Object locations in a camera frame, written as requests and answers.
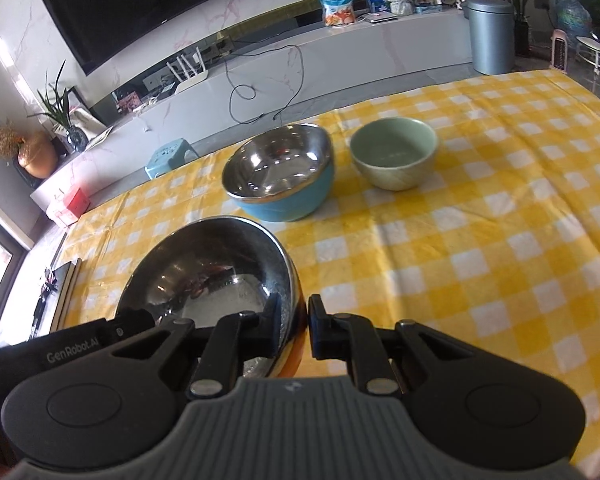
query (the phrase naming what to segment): bowl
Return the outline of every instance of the bowl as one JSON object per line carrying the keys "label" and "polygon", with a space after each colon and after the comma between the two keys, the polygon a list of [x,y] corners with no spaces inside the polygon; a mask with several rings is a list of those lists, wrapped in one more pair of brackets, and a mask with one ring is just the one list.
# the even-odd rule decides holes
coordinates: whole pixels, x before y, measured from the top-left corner
{"label": "bowl", "polygon": [[238,148],[222,170],[222,186],[247,214],[289,222],[318,209],[334,173],[327,131],[314,124],[290,124]]}
{"label": "bowl", "polygon": [[306,324],[298,274],[276,237],[249,219],[205,218],[167,236],[129,278],[116,313],[145,308],[156,324],[189,317],[202,328],[227,314],[262,312],[273,292],[282,304],[277,357],[245,362],[244,375],[293,375]]}
{"label": "bowl", "polygon": [[422,183],[433,171],[438,136],[422,121],[392,117],[362,126],[351,136],[349,149],[371,184],[402,191]]}

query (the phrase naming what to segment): tiled floor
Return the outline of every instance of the tiled floor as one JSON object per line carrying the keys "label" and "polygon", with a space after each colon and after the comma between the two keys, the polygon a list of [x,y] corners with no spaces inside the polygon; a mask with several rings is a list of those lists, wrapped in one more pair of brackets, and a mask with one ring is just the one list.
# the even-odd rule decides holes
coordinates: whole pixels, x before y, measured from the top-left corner
{"label": "tiled floor", "polygon": [[[538,70],[547,68],[546,61],[538,59],[517,58],[516,70]],[[425,70],[403,76],[396,76],[381,81],[375,81],[354,88],[347,88],[290,106],[282,114],[281,119],[274,121],[273,113],[267,114],[253,124],[237,124],[227,130],[200,140],[194,144],[200,155],[206,155],[229,146],[235,142],[248,139],[256,134],[280,126],[283,122],[301,121],[333,110],[349,106],[383,95],[405,92],[436,84],[444,84],[474,76],[479,76],[471,64]],[[592,67],[572,62],[570,74],[574,80],[600,97],[600,77],[594,78]],[[101,190],[91,197],[94,205],[100,205],[113,197],[147,181],[144,169],[126,176],[120,181]],[[18,274],[13,290],[9,296],[4,315],[0,322],[0,346],[16,344],[29,337],[33,310],[40,293],[40,279],[45,267],[50,266],[54,255],[62,243],[64,233],[54,224],[46,229],[34,249],[27,255],[22,269]]]}

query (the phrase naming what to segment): gray trash can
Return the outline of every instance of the gray trash can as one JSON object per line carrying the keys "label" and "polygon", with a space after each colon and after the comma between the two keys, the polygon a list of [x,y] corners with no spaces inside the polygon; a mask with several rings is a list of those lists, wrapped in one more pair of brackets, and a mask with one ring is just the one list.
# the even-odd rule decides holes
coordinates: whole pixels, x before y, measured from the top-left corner
{"label": "gray trash can", "polygon": [[506,74],[516,62],[513,5],[502,0],[468,0],[474,68],[487,75]]}

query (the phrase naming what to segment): dried flower arrangement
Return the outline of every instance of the dried flower arrangement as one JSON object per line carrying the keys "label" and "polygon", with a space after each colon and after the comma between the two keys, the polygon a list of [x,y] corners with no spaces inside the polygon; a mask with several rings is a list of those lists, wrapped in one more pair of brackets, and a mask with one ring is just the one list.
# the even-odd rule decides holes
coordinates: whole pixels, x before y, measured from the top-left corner
{"label": "dried flower arrangement", "polygon": [[13,125],[8,123],[0,126],[0,159],[13,160],[15,156],[18,156],[24,142],[25,138],[16,131]]}

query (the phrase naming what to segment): gray grip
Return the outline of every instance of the gray grip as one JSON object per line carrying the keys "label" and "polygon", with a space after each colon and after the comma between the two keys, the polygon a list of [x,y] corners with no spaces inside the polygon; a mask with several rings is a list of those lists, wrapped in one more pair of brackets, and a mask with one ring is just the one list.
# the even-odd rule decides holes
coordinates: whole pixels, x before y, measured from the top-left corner
{"label": "gray grip", "polygon": [[371,397],[347,376],[241,379],[221,399],[191,402],[144,455],[70,474],[22,462],[7,480],[583,480],[567,460],[527,472],[458,462],[418,432],[397,399]]}

